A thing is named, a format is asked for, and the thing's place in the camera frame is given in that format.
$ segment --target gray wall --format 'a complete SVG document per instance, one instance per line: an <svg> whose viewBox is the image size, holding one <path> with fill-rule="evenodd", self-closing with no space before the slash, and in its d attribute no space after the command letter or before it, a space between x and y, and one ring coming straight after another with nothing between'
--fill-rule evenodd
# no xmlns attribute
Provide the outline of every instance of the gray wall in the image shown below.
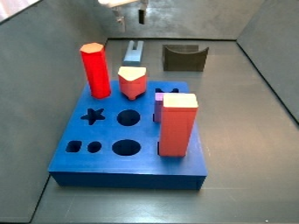
<svg viewBox="0 0 299 224"><path fill-rule="evenodd" d="M237 43L299 122L299 1L265 0Z"/></svg>
<svg viewBox="0 0 299 224"><path fill-rule="evenodd" d="M105 43L93 0L40 1L0 25L0 221L28 222L85 83L80 46Z"/></svg>
<svg viewBox="0 0 299 224"><path fill-rule="evenodd" d="M109 38L236 39L263 0L149 0L145 24L137 23L138 3L122 6L125 33L110 9L100 6Z"/></svg>

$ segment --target gray floor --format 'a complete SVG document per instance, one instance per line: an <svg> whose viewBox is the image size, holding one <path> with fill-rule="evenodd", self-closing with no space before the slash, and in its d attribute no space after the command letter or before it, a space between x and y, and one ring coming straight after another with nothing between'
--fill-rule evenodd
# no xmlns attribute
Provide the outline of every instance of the gray floor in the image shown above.
<svg viewBox="0 0 299 224"><path fill-rule="evenodd" d="M109 40L110 76L128 41ZM209 47L203 73L164 73L163 44ZM34 223L299 222L299 131L235 42L144 42L149 80L187 81L197 95L209 176L199 192L58 187L50 179Z"/></svg>

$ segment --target red cylinder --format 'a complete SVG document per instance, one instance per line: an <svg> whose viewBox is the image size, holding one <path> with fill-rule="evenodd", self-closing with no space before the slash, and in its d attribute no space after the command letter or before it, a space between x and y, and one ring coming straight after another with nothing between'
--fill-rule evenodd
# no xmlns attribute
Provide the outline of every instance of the red cylinder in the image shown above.
<svg viewBox="0 0 299 224"><path fill-rule="evenodd" d="M110 94L104 46L97 43L84 45L80 48L80 56L88 76L90 95L102 99Z"/></svg>

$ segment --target circular hole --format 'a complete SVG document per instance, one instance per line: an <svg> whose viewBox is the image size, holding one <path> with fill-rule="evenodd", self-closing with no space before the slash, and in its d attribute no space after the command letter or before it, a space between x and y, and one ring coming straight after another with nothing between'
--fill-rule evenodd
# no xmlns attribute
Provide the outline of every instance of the circular hole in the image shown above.
<svg viewBox="0 0 299 224"><path fill-rule="evenodd" d="M133 156L141 149L140 143L133 140L120 140L113 143L112 151L118 156Z"/></svg>
<svg viewBox="0 0 299 224"><path fill-rule="evenodd" d="M98 152L100 148L101 148L101 143L100 142L92 142L92 143L88 144L88 152L89 153Z"/></svg>
<svg viewBox="0 0 299 224"><path fill-rule="evenodd" d="M121 125L132 126L140 121L140 115L134 110L128 109L117 114L116 120Z"/></svg>
<svg viewBox="0 0 299 224"><path fill-rule="evenodd" d="M66 146L66 152L78 152L81 146L81 141L69 141Z"/></svg>

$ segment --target blue shape sorter board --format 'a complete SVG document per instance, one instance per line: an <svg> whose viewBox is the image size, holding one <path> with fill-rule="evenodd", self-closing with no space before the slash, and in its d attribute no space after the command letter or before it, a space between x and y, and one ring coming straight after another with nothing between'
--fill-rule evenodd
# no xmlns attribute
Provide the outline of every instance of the blue shape sorter board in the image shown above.
<svg viewBox="0 0 299 224"><path fill-rule="evenodd" d="M129 101L112 80L110 96L97 100L85 86L48 169L60 186L201 188L207 168L196 124L185 157L157 155L157 88L189 92L185 82L148 81L145 92Z"/></svg>

